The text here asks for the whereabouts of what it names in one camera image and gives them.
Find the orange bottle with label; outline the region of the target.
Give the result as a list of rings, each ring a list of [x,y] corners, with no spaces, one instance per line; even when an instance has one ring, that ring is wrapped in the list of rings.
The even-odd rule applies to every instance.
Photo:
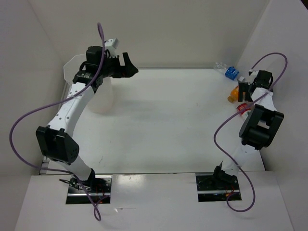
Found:
[[[231,103],[235,103],[238,101],[238,95],[239,95],[239,86],[236,86],[230,93],[230,95],[227,97],[227,100]]]

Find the clear bottle with blue label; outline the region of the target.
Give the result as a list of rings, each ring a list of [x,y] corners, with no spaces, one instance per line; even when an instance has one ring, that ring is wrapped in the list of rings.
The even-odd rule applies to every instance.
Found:
[[[222,62],[216,62],[214,65],[214,70],[230,80],[236,80],[238,82],[243,82],[245,80],[245,78],[240,75],[240,72],[234,66],[230,66]]]

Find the red labelled white bottle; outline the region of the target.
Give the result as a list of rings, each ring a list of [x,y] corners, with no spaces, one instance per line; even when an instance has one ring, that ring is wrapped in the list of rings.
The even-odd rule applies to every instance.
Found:
[[[236,110],[239,112],[239,115],[243,120],[246,120],[251,112],[251,108],[247,103],[242,103],[236,107]]]

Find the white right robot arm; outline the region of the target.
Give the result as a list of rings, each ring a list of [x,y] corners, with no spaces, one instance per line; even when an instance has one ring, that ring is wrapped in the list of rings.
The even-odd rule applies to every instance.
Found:
[[[273,103],[273,76],[265,70],[251,70],[252,82],[240,81],[228,97],[231,103],[238,102],[237,111],[244,123],[239,131],[240,143],[231,155],[233,160],[216,166],[211,184],[216,189],[235,183],[239,168],[259,150],[270,146],[284,114]]]

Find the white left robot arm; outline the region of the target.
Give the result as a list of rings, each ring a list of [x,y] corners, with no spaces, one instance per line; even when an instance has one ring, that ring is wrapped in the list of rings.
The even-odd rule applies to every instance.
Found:
[[[76,124],[86,105],[95,96],[104,79],[130,78],[138,73],[128,53],[123,53],[124,64],[119,56],[112,55],[109,48],[88,47],[86,60],[73,78],[67,101],[47,126],[39,126],[36,137],[42,154],[60,163],[74,175],[75,183],[89,193],[103,186],[103,180],[95,177],[95,171],[79,156],[80,147],[73,139]]]

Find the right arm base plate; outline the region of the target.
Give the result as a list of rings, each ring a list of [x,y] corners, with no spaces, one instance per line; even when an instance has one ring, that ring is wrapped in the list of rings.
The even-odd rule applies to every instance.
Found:
[[[240,187],[237,178],[232,183],[214,179],[212,175],[195,174],[198,202],[241,201]]]

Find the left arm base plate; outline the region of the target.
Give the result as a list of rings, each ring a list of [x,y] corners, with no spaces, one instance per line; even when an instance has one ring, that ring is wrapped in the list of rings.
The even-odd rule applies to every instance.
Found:
[[[94,203],[109,204],[111,200],[112,175],[96,175],[99,185],[95,188],[85,185],[86,191]],[[70,180],[59,179],[62,183],[68,185],[66,204],[90,204],[87,194],[75,178]]]

